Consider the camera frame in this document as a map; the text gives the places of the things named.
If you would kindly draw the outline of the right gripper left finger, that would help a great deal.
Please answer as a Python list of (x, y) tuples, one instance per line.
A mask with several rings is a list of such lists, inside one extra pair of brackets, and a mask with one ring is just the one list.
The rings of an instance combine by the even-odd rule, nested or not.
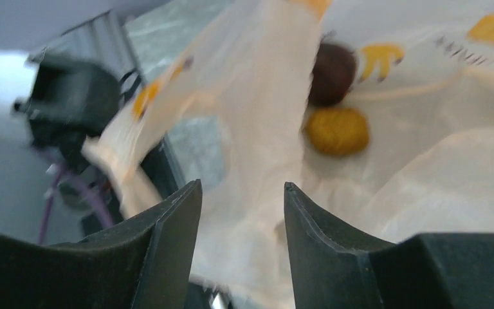
[(0, 308), (183, 308), (202, 196), (194, 180), (77, 243), (0, 234)]

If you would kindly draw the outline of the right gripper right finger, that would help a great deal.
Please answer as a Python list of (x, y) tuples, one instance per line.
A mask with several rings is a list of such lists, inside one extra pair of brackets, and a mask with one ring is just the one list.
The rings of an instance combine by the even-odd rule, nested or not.
[(494, 234), (424, 233), (393, 244), (284, 185), (297, 308), (494, 308)]

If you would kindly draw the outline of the yellow fake fruit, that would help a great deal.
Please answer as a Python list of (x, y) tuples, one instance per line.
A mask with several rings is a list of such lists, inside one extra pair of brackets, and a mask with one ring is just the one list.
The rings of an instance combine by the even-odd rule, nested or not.
[(343, 157), (363, 151), (371, 136), (365, 116), (354, 108), (320, 108), (308, 117), (304, 133), (314, 150)]

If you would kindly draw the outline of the orange plastic bag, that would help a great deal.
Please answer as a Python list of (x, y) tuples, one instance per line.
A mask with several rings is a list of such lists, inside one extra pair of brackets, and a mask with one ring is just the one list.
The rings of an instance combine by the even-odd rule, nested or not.
[(200, 145), (190, 278), (238, 308), (494, 308), (494, 1), (172, 1), (83, 154), (126, 222)]

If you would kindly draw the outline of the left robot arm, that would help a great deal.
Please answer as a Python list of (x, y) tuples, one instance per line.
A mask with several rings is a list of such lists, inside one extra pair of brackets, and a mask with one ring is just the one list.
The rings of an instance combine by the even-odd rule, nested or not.
[(87, 137), (98, 137), (120, 110), (121, 85), (102, 65), (61, 55), (29, 57), (38, 68), (28, 99), (14, 111), (26, 116), (37, 150), (58, 149), (77, 174), (89, 167), (81, 153)]

